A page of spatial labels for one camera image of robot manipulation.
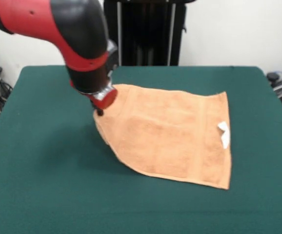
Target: orange towel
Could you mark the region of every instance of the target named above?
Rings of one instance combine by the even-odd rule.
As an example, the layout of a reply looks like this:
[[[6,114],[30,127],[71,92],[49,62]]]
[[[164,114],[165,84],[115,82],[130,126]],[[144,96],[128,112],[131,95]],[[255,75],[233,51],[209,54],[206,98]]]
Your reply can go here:
[[[230,121],[226,93],[115,85],[118,98],[97,129],[126,166],[147,176],[228,189]]]

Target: robot end effector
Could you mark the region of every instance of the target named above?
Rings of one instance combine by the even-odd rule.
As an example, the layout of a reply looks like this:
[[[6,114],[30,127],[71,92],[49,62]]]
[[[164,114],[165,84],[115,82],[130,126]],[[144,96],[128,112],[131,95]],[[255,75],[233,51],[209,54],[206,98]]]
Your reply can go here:
[[[0,0],[0,29],[55,44],[71,85],[90,98],[100,115],[115,100],[110,75],[118,52],[108,39],[98,0]]]

